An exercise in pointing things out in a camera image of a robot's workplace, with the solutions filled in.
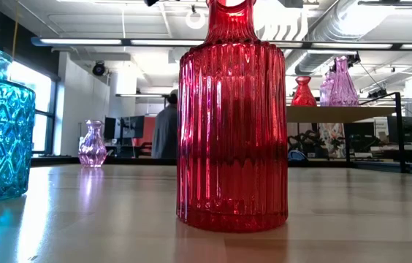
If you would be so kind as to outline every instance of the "security camera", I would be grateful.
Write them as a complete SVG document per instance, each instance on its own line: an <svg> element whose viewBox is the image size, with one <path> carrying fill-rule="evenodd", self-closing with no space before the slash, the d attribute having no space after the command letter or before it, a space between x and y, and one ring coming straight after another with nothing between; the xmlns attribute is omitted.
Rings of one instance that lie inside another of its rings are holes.
<svg viewBox="0 0 412 263"><path fill-rule="evenodd" d="M103 61L97 61L96 65L92 69L92 73L98 77L101 77L105 73L105 66Z"/></svg>

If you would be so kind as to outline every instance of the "pink glass vase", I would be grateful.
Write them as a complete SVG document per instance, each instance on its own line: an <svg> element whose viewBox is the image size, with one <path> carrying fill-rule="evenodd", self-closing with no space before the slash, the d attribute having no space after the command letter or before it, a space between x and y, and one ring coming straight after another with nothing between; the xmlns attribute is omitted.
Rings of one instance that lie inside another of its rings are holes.
<svg viewBox="0 0 412 263"><path fill-rule="evenodd" d="M335 83L329 96L329 106L359 106L359 97L349 75L347 58L341 56L335 60Z"/></svg>
<svg viewBox="0 0 412 263"><path fill-rule="evenodd" d="M180 62L177 215L191 226L256 232L287 209L284 56L258 40L253 0L210 0L205 42Z"/></svg>
<svg viewBox="0 0 412 263"><path fill-rule="evenodd" d="M84 142L80 146L78 154L83 167L100 167L107 155L104 140L101 137L101 121L86 121L88 133L84 137Z"/></svg>
<svg viewBox="0 0 412 263"><path fill-rule="evenodd" d="M299 76L295 79L297 84L297 92L295 93L294 98L292 99L291 106L315 106L316 100L308 87L311 77Z"/></svg>
<svg viewBox="0 0 412 263"><path fill-rule="evenodd" d="M329 96L331 96L331 90L335 84L335 73L327 72L325 74L325 80L320 86L320 106L329 106Z"/></svg>

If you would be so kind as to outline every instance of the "shelf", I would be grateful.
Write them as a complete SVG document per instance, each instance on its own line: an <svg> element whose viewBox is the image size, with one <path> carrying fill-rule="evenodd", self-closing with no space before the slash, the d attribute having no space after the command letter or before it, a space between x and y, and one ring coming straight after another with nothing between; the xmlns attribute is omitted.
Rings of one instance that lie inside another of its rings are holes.
<svg viewBox="0 0 412 263"><path fill-rule="evenodd" d="M394 107L298 107L288 106L288 123L353 123L395 113Z"/></svg>

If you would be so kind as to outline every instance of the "man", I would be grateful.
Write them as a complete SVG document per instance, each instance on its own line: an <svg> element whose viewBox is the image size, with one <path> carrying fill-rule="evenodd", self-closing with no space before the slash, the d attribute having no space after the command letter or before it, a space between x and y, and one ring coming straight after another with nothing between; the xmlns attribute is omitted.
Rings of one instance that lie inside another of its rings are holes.
<svg viewBox="0 0 412 263"><path fill-rule="evenodd" d="M178 89L175 89L170 93L167 101L169 102L169 105L156 117L153 150L151 152L151 157L155 159L177 158Z"/></svg>

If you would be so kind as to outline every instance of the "window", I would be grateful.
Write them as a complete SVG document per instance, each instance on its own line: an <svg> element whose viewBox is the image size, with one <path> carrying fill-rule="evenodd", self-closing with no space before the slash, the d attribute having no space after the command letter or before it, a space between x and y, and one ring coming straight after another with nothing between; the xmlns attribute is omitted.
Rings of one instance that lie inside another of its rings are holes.
<svg viewBox="0 0 412 263"><path fill-rule="evenodd" d="M53 97L55 82L49 77L16 61L12 62L10 80L32 89L36 93L36 115L32 134L32 151L51 153L53 119Z"/></svg>

